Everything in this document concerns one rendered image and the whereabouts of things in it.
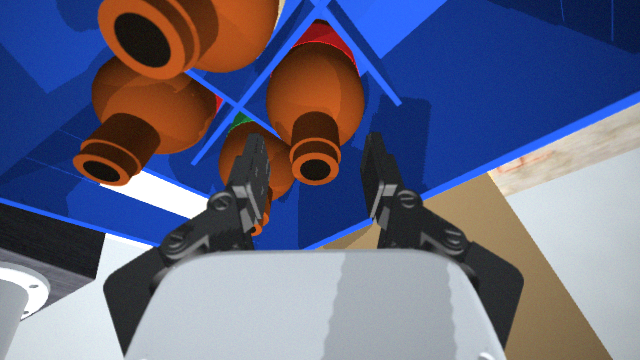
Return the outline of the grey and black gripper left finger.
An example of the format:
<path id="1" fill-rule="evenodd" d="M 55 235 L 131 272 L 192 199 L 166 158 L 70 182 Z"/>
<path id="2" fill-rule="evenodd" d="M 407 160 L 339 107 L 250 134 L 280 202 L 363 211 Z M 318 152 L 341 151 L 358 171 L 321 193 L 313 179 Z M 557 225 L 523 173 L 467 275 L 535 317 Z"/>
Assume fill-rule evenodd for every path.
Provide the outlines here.
<path id="1" fill-rule="evenodd" d="M 169 232 L 161 245 L 107 277 L 103 293 L 124 358 L 155 290 L 172 268 L 202 254 L 255 250 L 250 228 L 263 219 L 270 175 L 264 137 L 249 133 L 225 190 L 212 194 L 206 209 Z"/>

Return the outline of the orange bottle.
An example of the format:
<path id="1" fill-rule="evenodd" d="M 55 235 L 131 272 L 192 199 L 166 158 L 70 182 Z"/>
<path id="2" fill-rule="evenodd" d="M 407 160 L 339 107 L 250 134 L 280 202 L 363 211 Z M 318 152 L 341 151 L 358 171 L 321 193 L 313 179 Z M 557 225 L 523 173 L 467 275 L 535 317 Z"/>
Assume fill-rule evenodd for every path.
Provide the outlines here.
<path id="1" fill-rule="evenodd" d="M 91 100 L 99 126 L 73 158 L 89 179 L 124 186 L 153 154 L 189 149 L 206 134 L 224 99 L 187 73 L 144 76 L 113 56 L 96 72 Z"/>
<path id="2" fill-rule="evenodd" d="M 327 20 L 316 18 L 273 69 L 265 102 L 272 128 L 290 146 L 294 177 L 308 185 L 332 181 L 365 95 L 352 50 Z"/>

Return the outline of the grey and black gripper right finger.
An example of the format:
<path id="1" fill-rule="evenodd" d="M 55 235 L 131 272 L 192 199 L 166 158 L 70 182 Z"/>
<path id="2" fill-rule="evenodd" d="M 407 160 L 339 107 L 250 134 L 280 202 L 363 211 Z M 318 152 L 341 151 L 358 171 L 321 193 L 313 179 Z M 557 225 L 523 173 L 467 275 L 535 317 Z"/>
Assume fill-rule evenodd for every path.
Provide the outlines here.
<path id="1" fill-rule="evenodd" d="M 405 188 L 381 132 L 366 135 L 360 174 L 368 217 L 381 227 L 377 249 L 421 250 L 456 263 L 478 294 L 504 352 L 524 286 L 522 273 L 424 207 L 419 193 Z"/>

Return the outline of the brown glass bottle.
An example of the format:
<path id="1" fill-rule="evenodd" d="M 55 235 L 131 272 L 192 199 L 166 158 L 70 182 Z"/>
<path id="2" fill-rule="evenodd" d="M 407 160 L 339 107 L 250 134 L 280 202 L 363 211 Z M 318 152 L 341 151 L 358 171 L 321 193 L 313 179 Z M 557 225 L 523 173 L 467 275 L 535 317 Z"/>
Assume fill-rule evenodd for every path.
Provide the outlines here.
<path id="1" fill-rule="evenodd" d="M 253 119 L 239 111 L 231 124 L 225 142 L 219 154 L 218 169 L 221 180 L 226 186 L 234 159 L 242 155 L 249 133 L 263 135 L 271 167 L 271 175 L 267 192 L 263 219 L 259 225 L 250 228 L 251 235 L 256 236 L 269 221 L 271 203 L 284 195 L 292 186 L 295 177 L 290 162 L 290 146 Z"/>
<path id="2" fill-rule="evenodd" d="M 98 24 L 114 54 L 144 76 L 227 73 L 263 53 L 285 1 L 104 0 Z"/>

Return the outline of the dark blue crate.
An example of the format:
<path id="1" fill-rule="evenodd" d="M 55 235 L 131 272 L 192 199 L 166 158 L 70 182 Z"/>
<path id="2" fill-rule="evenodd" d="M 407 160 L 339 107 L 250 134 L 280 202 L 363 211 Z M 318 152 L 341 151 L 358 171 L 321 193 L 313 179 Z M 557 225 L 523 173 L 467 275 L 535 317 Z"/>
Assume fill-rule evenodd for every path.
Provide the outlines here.
<path id="1" fill-rule="evenodd" d="M 190 218 L 73 164 L 101 125 L 94 76 L 115 56 L 102 1 L 0 0 L 0 203 L 159 246 Z M 224 100 L 198 143 L 153 154 L 142 171 L 206 199 L 224 190 L 218 158 L 233 118 L 280 138 L 268 82 L 316 17 L 354 54 L 364 114 L 337 176 L 295 178 L 255 250 L 312 250 L 372 224 L 360 174 L 370 132 L 424 201 L 640 102 L 640 0 L 286 0 L 250 65 L 185 72 Z"/>

